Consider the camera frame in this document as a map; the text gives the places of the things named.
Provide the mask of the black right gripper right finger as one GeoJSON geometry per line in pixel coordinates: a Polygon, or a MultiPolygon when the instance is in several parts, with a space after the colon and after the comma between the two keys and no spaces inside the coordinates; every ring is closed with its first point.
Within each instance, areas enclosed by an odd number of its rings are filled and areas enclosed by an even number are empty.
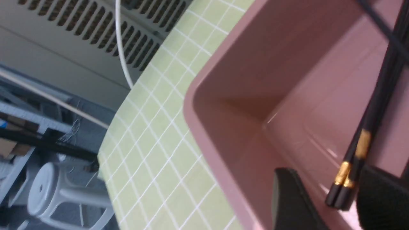
{"type": "Polygon", "coordinates": [[[408,230],[408,178],[397,177],[375,166],[364,166],[356,209],[364,230],[408,230]]]}

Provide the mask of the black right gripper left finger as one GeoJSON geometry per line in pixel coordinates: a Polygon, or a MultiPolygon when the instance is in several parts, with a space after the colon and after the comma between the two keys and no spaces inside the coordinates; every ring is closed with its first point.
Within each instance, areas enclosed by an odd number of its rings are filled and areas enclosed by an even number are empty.
{"type": "Polygon", "coordinates": [[[298,173],[291,168],[274,170],[272,192],[274,230],[328,230],[298,173]]]}

